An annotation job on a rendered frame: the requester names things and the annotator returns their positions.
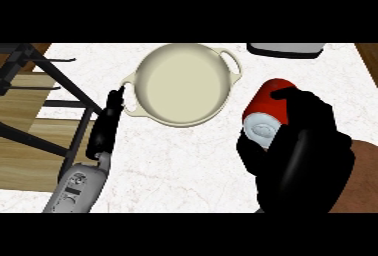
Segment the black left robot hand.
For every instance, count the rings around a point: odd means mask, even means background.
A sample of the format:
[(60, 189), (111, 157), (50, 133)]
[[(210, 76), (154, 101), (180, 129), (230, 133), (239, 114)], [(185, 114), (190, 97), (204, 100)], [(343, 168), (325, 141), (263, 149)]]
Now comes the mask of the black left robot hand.
[(123, 94), (124, 87), (109, 92), (106, 107), (94, 121), (86, 149), (86, 156), (92, 160), (99, 159), (100, 153), (112, 153), (114, 150), (120, 116), (124, 110)]

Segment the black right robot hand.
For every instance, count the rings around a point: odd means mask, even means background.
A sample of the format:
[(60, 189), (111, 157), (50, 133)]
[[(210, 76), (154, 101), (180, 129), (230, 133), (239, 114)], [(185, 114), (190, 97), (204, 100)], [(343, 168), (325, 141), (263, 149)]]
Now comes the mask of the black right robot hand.
[(288, 123), (269, 148), (245, 135), (236, 151), (255, 176), (257, 201), (272, 214), (322, 214), (331, 211), (354, 166), (351, 138), (337, 130), (332, 106), (292, 87), (270, 93), (286, 101)]

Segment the pale wooden board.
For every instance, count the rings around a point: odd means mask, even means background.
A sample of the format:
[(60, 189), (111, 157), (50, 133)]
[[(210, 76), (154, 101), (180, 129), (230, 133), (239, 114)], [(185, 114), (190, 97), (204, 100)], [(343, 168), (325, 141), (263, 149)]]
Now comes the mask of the pale wooden board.
[[(77, 98), (65, 89), (9, 90), (0, 96), (0, 122), (68, 148), (84, 110), (43, 108), (44, 100)], [(0, 189), (52, 192), (62, 163), (60, 156), (0, 138)]]

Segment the red can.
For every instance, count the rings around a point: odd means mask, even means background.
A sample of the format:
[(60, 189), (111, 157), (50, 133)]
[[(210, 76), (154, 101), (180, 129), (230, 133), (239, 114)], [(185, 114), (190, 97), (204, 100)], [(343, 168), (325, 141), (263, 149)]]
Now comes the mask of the red can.
[(275, 100), (270, 93), (289, 87), (294, 87), (294, 84), (285, 79), (267, 80), (244, 110), (244, 133), (264, 149), (270, 147), (281, 126), (288, 123), (286, 100)]

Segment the brown wooden cutting board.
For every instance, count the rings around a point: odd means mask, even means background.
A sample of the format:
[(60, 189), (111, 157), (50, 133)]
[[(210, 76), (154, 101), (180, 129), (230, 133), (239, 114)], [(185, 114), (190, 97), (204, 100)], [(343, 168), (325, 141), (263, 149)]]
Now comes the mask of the brown wooden cutting board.
[(332, 213), (378, 213), (378, 146), (354, 140), (351, 176)]

